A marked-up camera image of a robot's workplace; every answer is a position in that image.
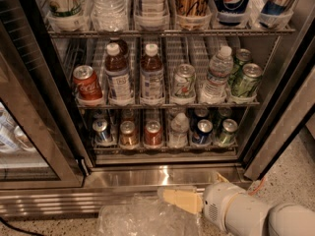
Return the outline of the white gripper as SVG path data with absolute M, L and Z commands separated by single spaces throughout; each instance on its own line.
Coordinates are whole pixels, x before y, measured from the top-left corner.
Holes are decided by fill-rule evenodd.
M 215 179 L 219 183 L 208 186 L 203 193 L 203 199 L 192 191 L 171 189 L 165 189 L 162 197 L 167 203 L 192 214 L 201 212 L 204 205 L 204 216 L 221 231 L 225 231 L 225 214 L 231 200 L 238 194 L 245 194 L 246 191 L 229 183 L 218 172 L 215 174 Z

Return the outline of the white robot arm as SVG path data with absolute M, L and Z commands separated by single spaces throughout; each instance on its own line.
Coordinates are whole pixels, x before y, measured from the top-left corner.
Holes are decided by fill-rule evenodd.
M 296 204 L 270 206 L 228 182 L 218 172 L 203 194 L 195 187 L 164 187 L 159 197 L 189 213 L 202 213 L 233 236 L 315 236 L 315 212 Z

